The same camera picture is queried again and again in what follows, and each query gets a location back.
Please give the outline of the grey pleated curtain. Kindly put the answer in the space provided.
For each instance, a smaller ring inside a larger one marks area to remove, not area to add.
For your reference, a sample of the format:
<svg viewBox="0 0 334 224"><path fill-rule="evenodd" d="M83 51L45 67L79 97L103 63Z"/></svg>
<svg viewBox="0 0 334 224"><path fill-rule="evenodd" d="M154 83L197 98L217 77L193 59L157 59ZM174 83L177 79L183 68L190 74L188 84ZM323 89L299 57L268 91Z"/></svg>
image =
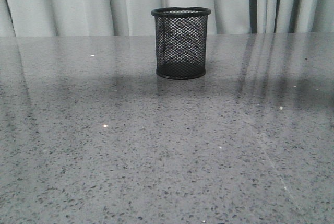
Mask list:
<svg viewBox="0 0 334 224"><path fill-rule="evenodd" d="M333 0L1 0L1 36L152 35L162 7L209 8L209 34L333 32Z"/></svg>

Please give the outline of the black mesh pen cup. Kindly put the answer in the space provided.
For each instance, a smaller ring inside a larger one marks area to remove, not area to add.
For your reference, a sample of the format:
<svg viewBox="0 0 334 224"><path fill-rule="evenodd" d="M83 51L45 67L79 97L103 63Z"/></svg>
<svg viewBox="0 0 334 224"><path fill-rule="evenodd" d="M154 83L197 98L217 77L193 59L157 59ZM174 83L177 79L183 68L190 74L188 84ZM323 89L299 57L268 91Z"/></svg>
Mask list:
<svg viewBox="0 0 334 224"><path fill-rule="evenodd" d="M166 7L151 12L156 32L156 74L185 80L206 73L207 23L204 7Z"/></svg>

